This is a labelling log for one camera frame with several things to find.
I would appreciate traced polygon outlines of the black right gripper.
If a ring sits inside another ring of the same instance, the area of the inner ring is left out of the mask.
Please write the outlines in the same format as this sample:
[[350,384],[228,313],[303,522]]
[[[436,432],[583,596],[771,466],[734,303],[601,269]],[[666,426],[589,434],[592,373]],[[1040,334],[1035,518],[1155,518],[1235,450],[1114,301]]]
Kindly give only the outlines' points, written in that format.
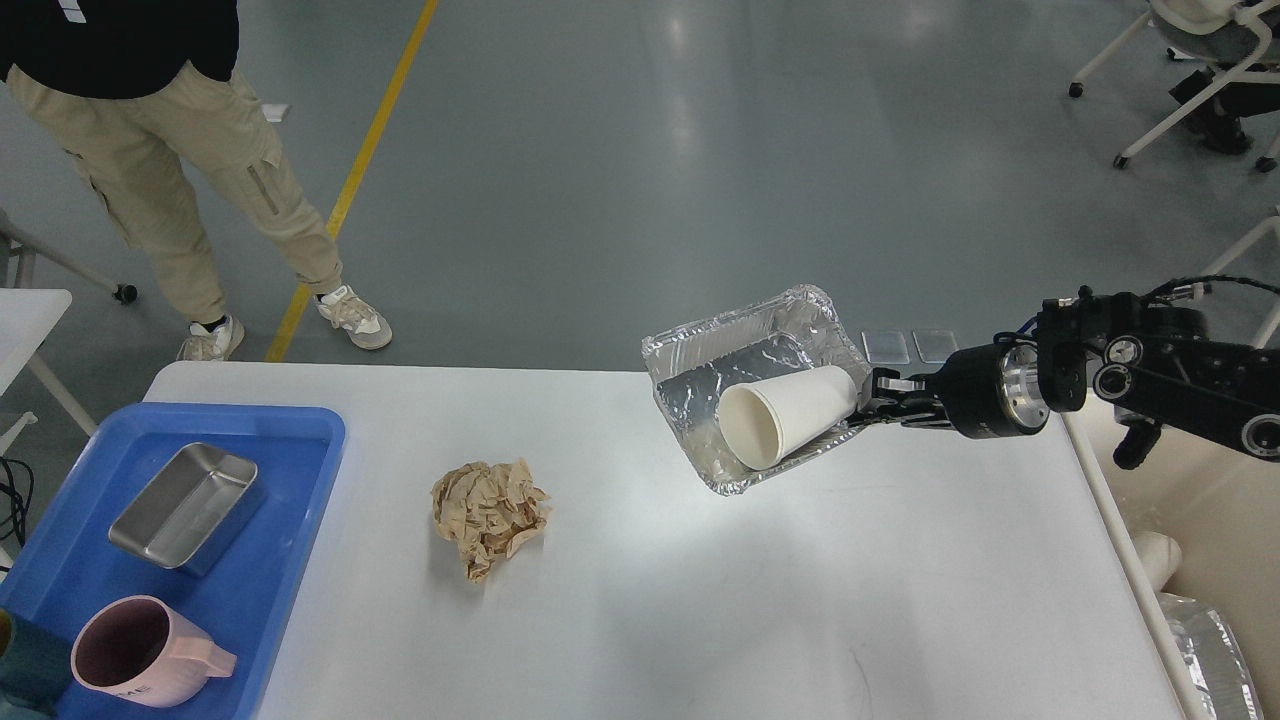
[[897,424],[916,429],[957,430],[970,439],[1033,436],[1050,419],[1038,383],[1038,354],[1032,345],[992,343],[950,356],[934,374],[902,375],[873,366],[868,405],[850,415],[850,428]]

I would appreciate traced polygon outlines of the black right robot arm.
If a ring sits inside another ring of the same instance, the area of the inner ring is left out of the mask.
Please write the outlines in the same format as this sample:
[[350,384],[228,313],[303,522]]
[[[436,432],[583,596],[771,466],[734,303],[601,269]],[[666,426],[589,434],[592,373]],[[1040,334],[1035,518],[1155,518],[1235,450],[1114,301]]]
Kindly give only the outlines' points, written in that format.
[[1074,299],[1046,300],[1020,331],[950,354],[937,372],[873,368],[844,424],[1025,437],[1093,395],[1126,430],[1114,450],[1119,468],[1138,468],[1166,427],[1276,462],[1277,351],[1210,338],[1204,314],[1189,302],[1216,282],[1277,292],[1216,274],[1175,278],[1147,293],[1082,287]]

